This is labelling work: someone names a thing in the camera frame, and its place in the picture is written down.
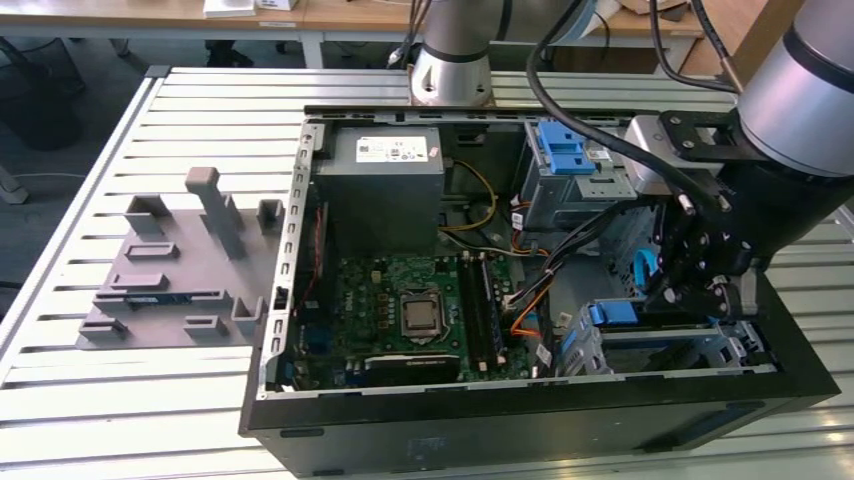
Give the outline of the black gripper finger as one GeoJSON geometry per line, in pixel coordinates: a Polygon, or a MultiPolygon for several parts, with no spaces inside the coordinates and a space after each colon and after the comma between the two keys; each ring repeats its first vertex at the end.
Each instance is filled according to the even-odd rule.
{"type": "Polygon", "coordinates": [[[666,289],[666,301],[717,320],[742,320],[760,313],[758,273],[717,275],[706,282],[666,289]]]}
{"type": "Polygon", "coordinates": [[[647,284],[647,310],[697,308],[714,290],[705,258],[712,240],[705,221],[687,198],[662,204],[655,216],[654,240],[659,246],[658,267],[647,284]]]}

